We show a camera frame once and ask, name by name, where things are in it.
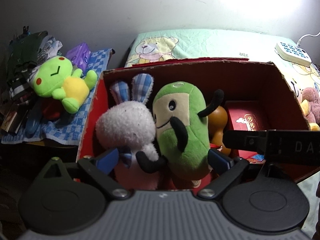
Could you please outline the brown wooden gourd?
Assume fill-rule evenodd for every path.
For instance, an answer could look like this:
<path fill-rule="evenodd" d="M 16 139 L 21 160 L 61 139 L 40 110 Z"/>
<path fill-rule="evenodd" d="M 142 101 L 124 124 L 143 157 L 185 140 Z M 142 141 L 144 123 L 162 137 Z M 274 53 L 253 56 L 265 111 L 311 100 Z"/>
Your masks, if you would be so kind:
<path fill-rule="evenodd" d="M 215 145 L 218 150 L 226 156 L 229 156 L 231 149 L 227 148 L 223 142 L 223 130 L 228 122 L 228 115 L 222 106 L 218 106 L 215 111 L 208 115 L 208 131 L 210 143 Z"/>

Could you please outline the pile of folded clothes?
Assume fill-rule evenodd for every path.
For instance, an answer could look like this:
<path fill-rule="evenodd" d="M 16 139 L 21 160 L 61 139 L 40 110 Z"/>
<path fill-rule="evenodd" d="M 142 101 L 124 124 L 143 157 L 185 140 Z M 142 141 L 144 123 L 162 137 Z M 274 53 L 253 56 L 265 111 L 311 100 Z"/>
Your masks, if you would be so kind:
<path fill-rule="evenodd" d="M 63 44 L 47 31 L 31 33 L 28 26 L 9 43 L 6 87 L 12 101 L 32 90 L 31 83 L 41 64 L 61 55 Z"/>

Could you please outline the white power strip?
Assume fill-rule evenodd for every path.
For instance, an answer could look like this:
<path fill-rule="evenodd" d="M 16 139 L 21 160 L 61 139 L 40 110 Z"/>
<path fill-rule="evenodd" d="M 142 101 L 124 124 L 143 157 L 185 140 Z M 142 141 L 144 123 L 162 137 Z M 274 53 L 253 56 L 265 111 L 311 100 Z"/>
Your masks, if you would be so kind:
<path fill-rule="evenodd" d="M 277 42 L 275 49 L 279 56 L 289 62 L 300 64 L 304 67 L 310 67 L 312 61 L 310 56 L 301 48 L 297 48 L 295 44 L 285 42 Z"/>

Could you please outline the stack of books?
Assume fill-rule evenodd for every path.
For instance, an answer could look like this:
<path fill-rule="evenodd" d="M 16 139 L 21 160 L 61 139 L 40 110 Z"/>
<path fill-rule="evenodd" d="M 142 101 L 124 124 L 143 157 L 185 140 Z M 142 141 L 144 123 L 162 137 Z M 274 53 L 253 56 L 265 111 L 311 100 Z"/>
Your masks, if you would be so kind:
<path fill-rule="evenodd" d="M 16 135 L 30 111 L 30 101 L 15 103 L 7 100 L 1 104 L 1 135 Z"/>

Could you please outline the red cardboard box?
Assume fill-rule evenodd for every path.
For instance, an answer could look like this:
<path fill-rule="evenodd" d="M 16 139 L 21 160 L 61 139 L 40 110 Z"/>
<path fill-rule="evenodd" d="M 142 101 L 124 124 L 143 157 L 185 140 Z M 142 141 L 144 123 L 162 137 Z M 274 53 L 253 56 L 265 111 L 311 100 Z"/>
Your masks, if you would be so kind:
<path fill-rule="evenodd" d="M 266 131 L 310 131 L 289 83 L 274 63 L 219 58 L 169 60 L 103 72 L 87 116 L 78 158 L 103 153 L 95 135 L 95 123 L 114 105 L 109 88 L 115 81 L 130 81 L 140 73 L 148 73 L 154 78 L 153 93 L 169 83 L 187 81 L 197 86 L 209 101 L 214 91 L 221 89 L 226 101 L 258 101 L 268 123 Z M 319 170 L 319 166 L 277 165 L 297 183 Z"/>

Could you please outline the white bunny plush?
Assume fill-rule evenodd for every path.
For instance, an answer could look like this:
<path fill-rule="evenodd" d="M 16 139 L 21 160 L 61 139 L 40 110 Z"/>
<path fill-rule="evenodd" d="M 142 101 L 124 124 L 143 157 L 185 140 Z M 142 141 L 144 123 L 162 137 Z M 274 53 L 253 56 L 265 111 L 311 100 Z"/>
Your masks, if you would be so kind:
<path fill-rule="evenodd" d="M 137 161 L 137 154 L 144 153 L 148 167 L 159 159 L 153 141 L 155 123 L 146 103 L 152 92 L 153 77 L 138 74 L 132 85 L 116 81 L 110 92 L 115 106 L 103 113 L 95 124 L 98 141 L 105 149 L 119 149 L 119 160 L 114 167 L 115 178 L 124 188 L 131 190 L 155 190 L 159 172 L 144 172 Z"/>

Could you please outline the red gift box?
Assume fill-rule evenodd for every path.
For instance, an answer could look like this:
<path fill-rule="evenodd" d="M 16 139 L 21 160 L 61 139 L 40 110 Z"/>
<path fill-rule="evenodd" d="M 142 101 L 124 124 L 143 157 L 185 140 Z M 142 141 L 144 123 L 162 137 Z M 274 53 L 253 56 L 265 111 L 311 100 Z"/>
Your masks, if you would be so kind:
<path fill-rule="evenodd" d="M 227 130 L 260 131 L 268 128 L 265 113 L 258 101 L 227 101 Z M 251 164 L 263 164 L 264 156 L 257 152 L 231 150 L 232 157 L 242 157 Z"/>

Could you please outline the pink teddy bear plush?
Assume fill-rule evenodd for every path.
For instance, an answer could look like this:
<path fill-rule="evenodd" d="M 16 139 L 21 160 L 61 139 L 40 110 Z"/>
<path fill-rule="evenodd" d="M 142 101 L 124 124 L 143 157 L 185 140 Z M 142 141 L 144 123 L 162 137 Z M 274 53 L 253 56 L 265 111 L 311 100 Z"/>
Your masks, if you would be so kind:
<path fill-rule="evenodd" d="M 308 87 L 302 91 L 300 106 L 308 122 L 319 125 L 319 92 L 315 88 Z"/>

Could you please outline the green bean plush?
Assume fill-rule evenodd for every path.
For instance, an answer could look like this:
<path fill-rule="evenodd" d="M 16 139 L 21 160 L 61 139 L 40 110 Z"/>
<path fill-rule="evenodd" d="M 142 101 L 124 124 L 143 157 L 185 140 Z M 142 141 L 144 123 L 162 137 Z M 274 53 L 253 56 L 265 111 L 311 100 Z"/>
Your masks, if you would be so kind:
<path fill-rule="evenodd" d="M 212 170 L 208 164 L 208 116 L 223 98 L 224 92 L 218 89 L 207 105 L 202 92 L 191 83 L 178 81 L 163 86 L 152 103 L 161 154 L 157 161 L 151 161 L 145 152 L 137 152 L 141 169 L 145 173 L 169 173 L 176 189 L 199 187 Z"/>

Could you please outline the yellow tiger plush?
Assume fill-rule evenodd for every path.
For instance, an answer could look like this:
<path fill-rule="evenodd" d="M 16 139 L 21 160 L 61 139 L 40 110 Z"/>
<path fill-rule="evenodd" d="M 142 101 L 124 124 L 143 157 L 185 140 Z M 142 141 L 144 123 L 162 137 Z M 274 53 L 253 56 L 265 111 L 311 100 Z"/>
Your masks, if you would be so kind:
<path fill-rule="evenodd" d="M 305 99 L 300 106 L 310 125 L 310 129 L 319 131 L 319 100 L 308 101 Z"/>

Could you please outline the green frog plush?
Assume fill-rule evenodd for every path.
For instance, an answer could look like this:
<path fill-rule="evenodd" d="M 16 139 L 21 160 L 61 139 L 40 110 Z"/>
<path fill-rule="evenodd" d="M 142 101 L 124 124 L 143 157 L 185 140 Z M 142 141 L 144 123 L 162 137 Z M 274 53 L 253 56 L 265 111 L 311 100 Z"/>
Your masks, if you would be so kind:
<path fill-rule="evenodd" d="M 69 59 L 55 56 L 40 65 L 31 79 L 31 87 L 38 96 L 59 100 L 68 113 L 75 114 L 98 80 L 93 70 L 82 74 L 80 68 L 73 69 Z"/>

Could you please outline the purple tissue pack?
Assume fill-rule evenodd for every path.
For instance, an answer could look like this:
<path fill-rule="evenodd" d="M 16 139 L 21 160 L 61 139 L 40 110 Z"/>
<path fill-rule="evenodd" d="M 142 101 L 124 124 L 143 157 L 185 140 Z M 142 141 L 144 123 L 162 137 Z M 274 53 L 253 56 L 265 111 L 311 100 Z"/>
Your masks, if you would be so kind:
<path fill-rule="evenodd" d="M 73 66 L 85 71 L 88 65 L 91 51 L 87 43 L 81 43 L 66 53 Z"/>

